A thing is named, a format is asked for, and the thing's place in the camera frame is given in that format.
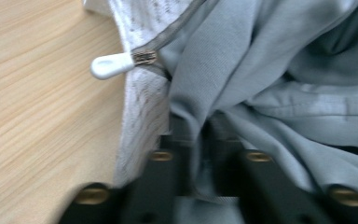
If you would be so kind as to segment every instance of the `wooden surface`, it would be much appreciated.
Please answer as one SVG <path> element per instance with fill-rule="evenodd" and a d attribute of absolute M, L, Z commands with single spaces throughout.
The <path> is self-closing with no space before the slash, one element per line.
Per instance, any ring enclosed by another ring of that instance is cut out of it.
<path fill-rule="evenodd" d="M 79 185 L 111 181 L 124 77 L 89 65 L 117 52 L 80 0 L 0 0 L 0 224 L 55 223 Z"/>

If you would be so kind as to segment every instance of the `zipper pull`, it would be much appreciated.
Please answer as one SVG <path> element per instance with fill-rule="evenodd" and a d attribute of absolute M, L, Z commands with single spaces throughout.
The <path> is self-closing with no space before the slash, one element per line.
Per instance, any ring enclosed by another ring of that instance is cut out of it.
<path fill-rule="evenodd" d="M 156 60 L 157 53 L 153 50 L 112 54 L 94 59 L 90 71 L 96 78 L 104 80 L 128 72 L 137 65 L 152 64 Z"/>

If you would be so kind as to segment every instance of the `wrinkled fabric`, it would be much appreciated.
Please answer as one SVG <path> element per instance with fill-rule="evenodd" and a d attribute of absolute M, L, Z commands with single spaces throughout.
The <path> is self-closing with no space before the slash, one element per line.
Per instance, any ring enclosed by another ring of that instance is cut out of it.
<path fill-rule="evenodd" d="M 188 128 L 174 135 L 198 139 L 221 111 L 302 189 L 358 190 L 358 155 L 340 149 L 358 147 L 358 0 L 219 1 L 172 75 L 170 110 Z M 204 223 L 226 211 L 192 206 Z"/>

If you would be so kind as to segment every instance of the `white object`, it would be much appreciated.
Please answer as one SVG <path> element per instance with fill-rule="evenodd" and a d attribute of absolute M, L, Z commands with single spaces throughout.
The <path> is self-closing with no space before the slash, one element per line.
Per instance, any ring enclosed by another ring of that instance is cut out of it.
<path fill-rule="evenodd" d="M 135 67 L 130 53 L 112 54 L 94 59 L 91 63 L 91 73 L 98 79 L 105 80 L 128 72 Z"/>

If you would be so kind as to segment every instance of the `white zipper pull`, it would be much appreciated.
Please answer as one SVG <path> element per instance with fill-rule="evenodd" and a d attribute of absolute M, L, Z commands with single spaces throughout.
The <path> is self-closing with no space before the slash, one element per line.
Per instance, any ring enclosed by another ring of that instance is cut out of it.
<path fill-rule="evenodd" d="M 96 78 L 104 80 L 128 72 L 136 65 L 152 64 L 156 59 L 157 53 L 153 50 L 112 54 L 94 59 L 90 70 Z"/>

